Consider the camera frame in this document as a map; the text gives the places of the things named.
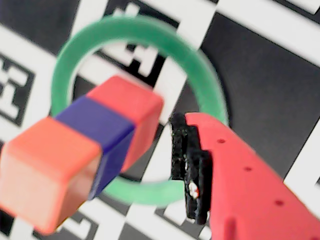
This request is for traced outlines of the red gripper finger with holes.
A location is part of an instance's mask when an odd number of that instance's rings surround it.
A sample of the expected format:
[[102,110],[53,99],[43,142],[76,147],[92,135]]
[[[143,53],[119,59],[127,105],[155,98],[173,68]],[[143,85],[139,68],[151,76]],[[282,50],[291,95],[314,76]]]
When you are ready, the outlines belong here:
[[175,113],[171,179],[186,215],[214,240],[317,240],[319,220],[230,127],[203,112]]

